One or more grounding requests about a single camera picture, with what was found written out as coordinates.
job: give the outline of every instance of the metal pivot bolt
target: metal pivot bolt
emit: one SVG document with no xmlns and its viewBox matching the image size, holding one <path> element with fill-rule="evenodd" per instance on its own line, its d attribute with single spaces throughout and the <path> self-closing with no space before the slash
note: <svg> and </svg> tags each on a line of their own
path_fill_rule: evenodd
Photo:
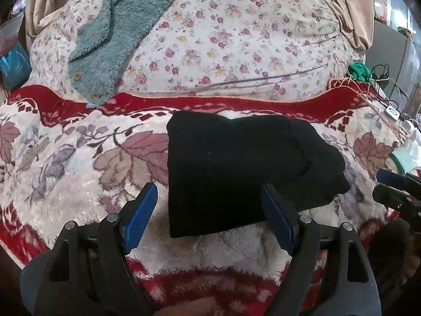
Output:
<svg viewBox="0 0 421 316">
<path fill-rule="evenodd" d="M 312 221 L 312 218 L 308 215 L 301 215 L 300 220 L 304 223 L 310 223 Z"/>
<path fill-rule="evenodd" d="M 64 225 L 64 227 L 65 227 L 67 230 L 71 230 L 71 229 L 73 229 L 73 228 L 74 228 L 74 221 L 68 221 L 68 222 L 66 222 L 66 224 Z"/>
<path fill-rule="evenodd" d="M 344 228 L 346 229 L 346 230 L 353 230 L 354 228 L 352 227 L 352 225 L 350 224 L 350 223 L 348 223 L 348 222 L 345 222 L 344 223 Z"/>
<path fill-rule="evenodd" d="M 118 220 L 118 215 L 117 214 L 110 214 L 107 216 L 107 221 L 108 222 L 115 222 Z"/>
</svg>

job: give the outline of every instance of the fuzzy teal garment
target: fuzzy teal garment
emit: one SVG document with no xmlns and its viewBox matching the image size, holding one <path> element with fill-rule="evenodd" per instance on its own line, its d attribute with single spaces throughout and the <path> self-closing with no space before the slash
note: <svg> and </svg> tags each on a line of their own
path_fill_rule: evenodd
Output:
<svg viewBox="0 0 421 316">
<path fill-rule="evenodd" d="M 69 77 L 89 106 L 99 106 L 114 95 L 123 63 L 173 2 L 103 0 L 97 18 L 81 27 L 69 56 Z"/>
</svg>

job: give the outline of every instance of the black fabric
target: black fabric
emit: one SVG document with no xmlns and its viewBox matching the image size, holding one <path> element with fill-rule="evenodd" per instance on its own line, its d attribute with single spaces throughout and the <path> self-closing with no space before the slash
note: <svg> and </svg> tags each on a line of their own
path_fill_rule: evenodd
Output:
<svg viewBox="0 0 421 316">
<path fill-rule="evenodd" d="M 280 115 L 227 119 L 176 112 L 167 125 L 170 234 L 216 233 L 265 220 L 271 183 L 298 211 L 350 189 L 340 152 L 306 121 Z"/>
</svg>

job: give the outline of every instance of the black folded garment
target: black folded garment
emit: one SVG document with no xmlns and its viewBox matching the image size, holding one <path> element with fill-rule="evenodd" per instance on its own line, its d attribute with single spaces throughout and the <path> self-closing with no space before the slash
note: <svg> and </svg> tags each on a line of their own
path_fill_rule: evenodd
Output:
<svg viewBox="0 0 421 316">
<path fill-rule="evenodd" d="M 344 158 L 307 121 L 280 115 L 230 120 L 180 111 L 167 130 L 172 238 L 265 220 L 265 183 L 298 211 L 329 204 L 350 189 Z"/>
</svg>

